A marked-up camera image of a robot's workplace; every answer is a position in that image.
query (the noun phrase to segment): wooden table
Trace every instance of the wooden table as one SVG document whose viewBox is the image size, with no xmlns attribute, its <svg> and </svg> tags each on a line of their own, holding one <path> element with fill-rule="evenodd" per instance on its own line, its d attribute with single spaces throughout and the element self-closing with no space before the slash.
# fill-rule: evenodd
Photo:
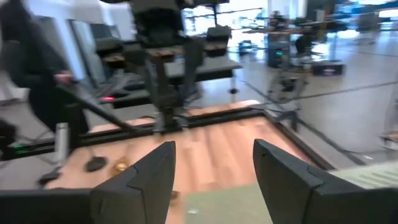
<svg viewBox="0 0 398 224">
<path fill-rule="evenodd" d="M 231 108 L 242 108 L 258 104 L 257 101 L 243 101 L 230 105 L 192 110 L 192 114 L 205 114 Z M 129 121 L 132 124 L 143 124 L 150 121 L 138 119 Z M 93 132 L 115 129 L 112 124 L 96 126 Z M 48 188 L 92 188 L 111 177 L 112 165 L 126 156 L 133 164 L 151 152 L 164 141 L 175 141 L 177 145 L 177 164 L 174 190 L 182 193 L 178 201 L 169 209 L 167 223 L 184 222 L 185 194 L 226 189 L 240 185 L 253 184 L 256 181 L 252 161 L 252 147 L 256 138 L 264 139 L 286 150 L 305 161 L 309 159 L 289 141 L 276 127 L 262 117 L 231 121 L 190 130 L 190 138 L 183 133 L 168 134 L 162 139 L 154 136 L 134 138 L 93 146 L 97 156 L 106 156 L 108 165 L 97 172 L 83 171 L 90 159 L 87 149 L 77 149 L 62 168 L 63 175 L 48 184 Z"/>
<path fill-rule="evenodd" d="M 216 43 L 206 43 L 204 46 L 205 50 L 225 50 L 228 48 L 228 43 L 216 42 Z M 183 46 L 176 45 L 172 47 L 160 47 L 155 49 L 146 49 L 146 52 L 153 57 L 171 57 L 183 54 Z M 103 61 L 108 62 L 118 62 L 124 61 L 124 56 L 121 53 L 112 54 L 103 58 Z"/>
<path fill-rule="evenodd" d="M 292 35 L 292 34 L 301 34 L 303 32 L 302 29 L 283 29 L 283 30 L 274 30 L 268 27 L 260 28 L 260 29 L 251 29 L 248 31 L 244 31 L 244 34 L 274 34 L 274 35 Z"/>
</svg>

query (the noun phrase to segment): desk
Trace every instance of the desk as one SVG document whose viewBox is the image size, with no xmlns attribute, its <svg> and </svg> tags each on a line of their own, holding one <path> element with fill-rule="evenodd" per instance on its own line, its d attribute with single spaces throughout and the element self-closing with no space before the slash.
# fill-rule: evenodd
<svg viewBox="0 0 398 224">
<path fill-rule="evenodd" d="M 224 106 L 191 110 L 191 114 L 204 114 L 231 108 L 242 108 L 258 104 L 257 101 L 243 101 Z M 138 119 L 132 124 L 148 123 Z M 112 124 L 96 126 L 93 132 L 115 129 Z M 47 188 L 92 188 L 110 178 L 111 166 L 122 156 L 133 164 L 164 141 L 175 141 L 177 161 L 174 190 L 182 193 L 181 198 L 169 209 L 169 224 L 183 223 L 184 195 L 192 192 L 227 189 L 256 181 L 252 161 L 254 139 L 261 138 L 309 162 L 309 159 L 293 142 L 289 141 L 276 127 L 263 117 L 242 119 L 190 130 L 190 138 L 183 133 L 172 133 L 162 139 L 154 136 L 129 139 L 92 147 L 97 156 L 106 156 L 108 165 L 97 172 L 86 173 L 84 164 L 90 158 L 88 150 L 77 149 L 61 169 L 61 178 L 50 182 Z"/>
<path fill-rule="evenodd" d="M 236 88 L 236 80 L 233 70 L 242 68 L 242 66 L 229 59 L 228 56 L 209 58 L 205 57 L 203 65 L 198 67 L 196 82 L 215 80 L 220 78 L 231 79 L 231 89 Z M 166 75 L 169 77 L 171 85 L 181 85 L 184 79 L 184 61 L 165 63 Z M 116 98 L 112 101 L 115 108 L 126 106 L 137 106 L 150 103 L 149 93 L 146 90 L 135 90 L 130 95 Z"/>
<path fill-rule="evenodd" d="M 273 30 L 268 27 L 262 29 L 251 29 L 244 31 L 244 34 L 275 34 L 275 35 L 292 35 L 301 34 L 302 29 L 284 29 L 284 30 Z"/>
</svg>

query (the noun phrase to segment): person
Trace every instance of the person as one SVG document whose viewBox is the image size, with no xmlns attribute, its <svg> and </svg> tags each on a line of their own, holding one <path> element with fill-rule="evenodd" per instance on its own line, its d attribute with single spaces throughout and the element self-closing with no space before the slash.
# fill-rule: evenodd
<svg viewBox="0 0 398 224">
<path fill-rule="evenodd" d="M 270 26 L 274 28 L 274 30 L 282 30 L 286 27 L 286 19 L 281 16 L 279 11 L 274 11 L 273 15 L 271 16 Z"/>
<path fill-rule="evenodd" d="M 295 41 L 297 55 L 303 55 L 304 53 L 307 53 L 307 49 L 310 49 L 312 46 L 313 32 L 311 28 L 304 27 L 302 30 L 302 35 Z"/>
<path fill-rule="evenodd" d="M 68 67 L 58 53 L 43 38 L 40 50 L 50 68 L 42 68 L 34 63 L 36 55 L 20 41 L 20 34 L 7 21 L 1 22 L 2 49 L 0 52 L 0 64 L 8 72 L 10 79 L 20 88 L 28 88 L 28 102 L 35 116 L 53 133 L 57 123 L 67 121 L 66 105 L 75 103 L 74 99 L 59 90 L 54 83 L 72 85 L 73 77 Z M 46 82 L 45 70 L 51 69 L 55 82 Z M 88 132 L 88 124 L 80 111 L 80 134 Z"/>
</svg>

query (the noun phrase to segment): white wall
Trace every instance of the white wall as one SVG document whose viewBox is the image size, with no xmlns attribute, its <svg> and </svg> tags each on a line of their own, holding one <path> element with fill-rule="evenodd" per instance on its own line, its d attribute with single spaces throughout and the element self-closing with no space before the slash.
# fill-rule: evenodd
<svg viewBox="0 0 398 224">
<path fill-rule="evenodd" d="M 268 0 L 268 13 L 280 11 L 282 15 L 290 18 L 305 17 L 307 0 Z"/>
<path fill-rule="evenodd" d="M 83 54 L 82 57 L 85 58 L 91 75 L 97 83 L 104 82 L 104 70 L 101 59 L 95 52 L 95 38 L 93 37 L 90 25 L 86 22 L 73 21 L 72 26 L 76 31 L 77 41 L 80 43 Z"/>
<path fill-rule="evenodd" d="M 298 17 L 305 17 L 307 15 L 307 0 L 298 0 Z"/>
</svg>

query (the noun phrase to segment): floor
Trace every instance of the floor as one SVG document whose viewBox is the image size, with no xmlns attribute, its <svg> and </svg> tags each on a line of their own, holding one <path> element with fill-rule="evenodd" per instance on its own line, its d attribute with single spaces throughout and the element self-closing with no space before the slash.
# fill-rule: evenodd
<svg viewBox="0 0 398 224">
<path fill-rule="evenodd" d="M 385 131 L 386 110 L 390 104 L 392 91 L 398 83 L 398 32 L 381 33 L 377 43 L 371 46 L 354 45 L 353 39 L 339 38 L 336 57 L 347 64 L 346 75 L 342 77 L 311 77 L 310 84 L 301 100 L 300 117 L 308 124 L 325 133 L 340 145 L 343 150 L 360 152 L 349 153 L 364 163 L 395 160 L 398 152 L 385 152 L 378 138 Z M 240 61 L 243 68 L 236 71 L 239 80 L 238 101 L 259 100 L 262 97 L 250 89 L 248 82 L 265 92 L 274 70 L 264 65 L 263 53 L 233 60 Z M 216 106 L 230 103 L 229 80 L 204 82 L 201 106 Z M 113 110 L 124 120 L 138 118 L 153 112 L 151 105 Z M 20 104 L 0 110 L 1 117 L 21 128 L 21 134 L 30 138 L 40 135 L 45 128 L 31 115 L 27 105 Z M 89 114 L 92 126 L 104 124 L 101 118 Z M 340 156 L 338 167 L 355 166 L 352 160 L 342 157 L 331 146 L 321 141 L 304 127 L 299 133 L 313 146 L 330 156 Z M 51 155 L 30 157 L 12 161 L 0 170 L 0 189 L 33 189 L 36 180 L 52 170 L 48 164 Z"/>
</svg>

